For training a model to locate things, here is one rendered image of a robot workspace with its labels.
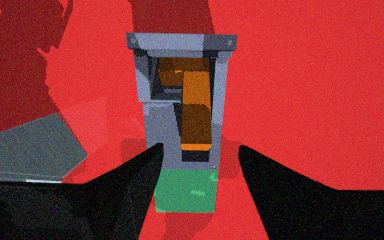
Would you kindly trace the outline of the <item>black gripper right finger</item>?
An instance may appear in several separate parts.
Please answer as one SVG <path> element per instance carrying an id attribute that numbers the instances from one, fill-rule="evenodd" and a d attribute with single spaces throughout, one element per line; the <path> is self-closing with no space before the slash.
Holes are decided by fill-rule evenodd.
<path id="1" fill-rule="evenodd" d="M 351 240 L 384 220 L 384 190 L 338 190 L 240 145 L 238 158 L 269 240 Z"/>

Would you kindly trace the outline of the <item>orange l-shaped part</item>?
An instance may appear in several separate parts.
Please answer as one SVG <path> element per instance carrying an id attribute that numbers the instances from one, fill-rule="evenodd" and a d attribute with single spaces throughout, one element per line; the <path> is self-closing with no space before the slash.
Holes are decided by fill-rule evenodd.
<path id="1" fill-rule="evenodd" d="M 162 86 L 183 86 L 182 150 L 212 145 L 209 58 L 159 57 Z"/>

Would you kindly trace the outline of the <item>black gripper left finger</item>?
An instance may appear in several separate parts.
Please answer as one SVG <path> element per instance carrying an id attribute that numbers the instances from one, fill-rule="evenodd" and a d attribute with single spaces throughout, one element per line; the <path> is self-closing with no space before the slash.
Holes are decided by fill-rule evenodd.
<path id="1" fill-rule="evenodd" d="M 157 143 L 84 183 L 0 181 L 0 227 L 74 229 L 82 240 L 139 240 L 164 157 Z"/>

